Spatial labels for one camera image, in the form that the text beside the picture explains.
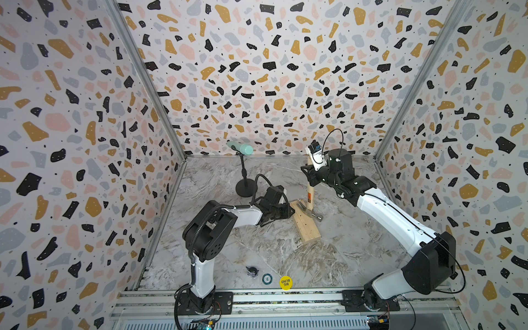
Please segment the wooden handle claw hammer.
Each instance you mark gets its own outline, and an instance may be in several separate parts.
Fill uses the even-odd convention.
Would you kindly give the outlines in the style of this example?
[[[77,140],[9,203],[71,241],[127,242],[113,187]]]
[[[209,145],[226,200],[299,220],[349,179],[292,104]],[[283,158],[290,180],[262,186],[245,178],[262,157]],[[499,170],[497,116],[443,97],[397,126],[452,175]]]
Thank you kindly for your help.
[[[312,165],[309,161],[309,157],[307,154],[307,163],[306,165]],[[323,220],[323,216],[315,213],[314,211],[314,198],[315,198],[315,189],[310,184],[307,185],[307,199],[301,200],[298,202],[299,207],[303,211],[304,214],[311,217],[313,220],[321,222]]]

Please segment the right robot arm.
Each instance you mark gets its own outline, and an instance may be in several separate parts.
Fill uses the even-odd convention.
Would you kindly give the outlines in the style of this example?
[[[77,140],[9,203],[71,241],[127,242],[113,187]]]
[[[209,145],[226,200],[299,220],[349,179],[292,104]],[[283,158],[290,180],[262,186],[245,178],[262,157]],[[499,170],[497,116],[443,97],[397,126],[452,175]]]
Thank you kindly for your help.
[[[431,292],[456,274],[456,241],[448,232],[439,234],[419,223],[394,204],[368,177],[356,175],[350,153],[341,148],[327,154],[319,143],[305,149],[309,164],[302,166],[309,185],[324,183],[337,197],[367,213],[406,249],[410,261],[401,269],[381,274],[364,285],[362,302],[378,310],[399,295]]]

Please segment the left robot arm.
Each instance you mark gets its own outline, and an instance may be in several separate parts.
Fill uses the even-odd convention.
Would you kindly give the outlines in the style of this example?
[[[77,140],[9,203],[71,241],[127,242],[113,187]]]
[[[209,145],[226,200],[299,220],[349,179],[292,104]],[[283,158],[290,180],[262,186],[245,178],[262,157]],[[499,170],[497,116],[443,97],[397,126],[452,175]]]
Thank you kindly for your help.
[[[191,260],[191,297],[202,302],[212,296],[214,259],[233,229],[250,225],[264,227],[276,220],[288,219],[294,213],[280,185],[268,187],[264,196],[249,205],[233,206],[215,200],[205,204],[182,235]]]

